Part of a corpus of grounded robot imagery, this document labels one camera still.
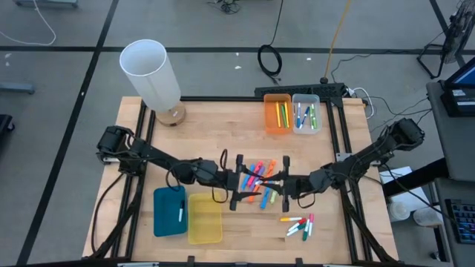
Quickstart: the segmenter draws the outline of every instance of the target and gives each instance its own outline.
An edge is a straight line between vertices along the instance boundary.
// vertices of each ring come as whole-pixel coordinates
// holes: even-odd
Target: translucent yellow bin
[[[222,201],[218,192],[217,201]],[[192,194],[188,198],[188,242],[192,245],[218,243],[223,239],[221,205],[211,194]]]

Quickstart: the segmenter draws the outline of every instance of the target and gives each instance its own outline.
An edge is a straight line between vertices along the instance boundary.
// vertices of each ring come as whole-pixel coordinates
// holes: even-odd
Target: laptop
[[[475,116],[475,57],[441,83],[448,116]]]

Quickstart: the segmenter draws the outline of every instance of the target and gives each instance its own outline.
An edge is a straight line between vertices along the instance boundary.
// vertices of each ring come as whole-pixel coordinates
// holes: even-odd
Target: gray floor
[[[111,0],[80,0],[80,8],[43,8],[58,35],[57,46],[95,46]],[[272,38],[278,0],[241,1],[242,10],[225,16],[206,0],[120,0],[107,46],[124,46],[136,39],[156,39],[169,47],[257,47]],[[278,47],[329,47],[344,0],[285,1],[275,40]],[[446,18],[457,0],[438,1]],[[34,10],[11,1],[0,2],[0,30],[29,42],[48,42],[50,34]],[[337,47],[422,48],[441,27],[428,0],[354,1],[338,37]],[[14,43],[0,36],[0,46]],[[475,48],[473,38],[467,48]],[[0,93],[0,113],[15,117],[16,131],[1,144],[0,154],[0,266],[16,262],[48,179],[92,53],[1,52],[0,80],[31,82],[30,95]],[[352,55],[335,54],[339,59]],[[282,55],[282,85],[317,83],[324,72],[325,54]],[[255,53],[171,53],[171,63],[183,95],[251,96],[254,88],[272,86],[258,67]],[[269,55],[264,60],[272,61]],[[437,66],[437,56],[426,62]],[[114,123],[122,96],[136,95],[121,72],[118,53],[102,53],[62,165],[45,220],[29,263],[79,259],[88,231],[102,166],[95,144],[105,126]],[[458,69],[446,65],[443,78]],[[345,62],[335,72],[337,81],[366,88],[401,111],[425,97],[426,73],[415,56],[370,56]],[[391,117],[375,99],[376,115],[370,129]],[[412,111],[429,107],[423,102]],[[442,156],[433,117],[421,124],[425,143],[410,153],[397,154],[393,167],[421,167]],[[408,220],[393,225],[399,255],[407,263],[449,266],[428,257],[436,250],[432,230]]]

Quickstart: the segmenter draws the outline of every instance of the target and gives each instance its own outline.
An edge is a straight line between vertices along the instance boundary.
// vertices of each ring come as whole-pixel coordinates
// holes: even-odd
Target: orange container
[[[278,102],[279,117],[281,119],[281,126],[278,126],[277,112],[275,110],[275,103]],[[289,127],[285,128],[284,116],[282,116],[282,105],[287,103],[287,112]],[[266,120],[266,132],[268,134],[289,134],[292,133],[294,125],[294,116],[292,109],[292,97],[287,93],[268,93],[264,95],[264,118]]]

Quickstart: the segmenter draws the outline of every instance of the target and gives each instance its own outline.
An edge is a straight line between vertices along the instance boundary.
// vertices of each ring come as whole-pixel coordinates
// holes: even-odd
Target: lamp shade
[[[150,109],[164,113],[178,104],[180,86],[162,44],[148,39],[135,41],[122,51],[119,62]]]

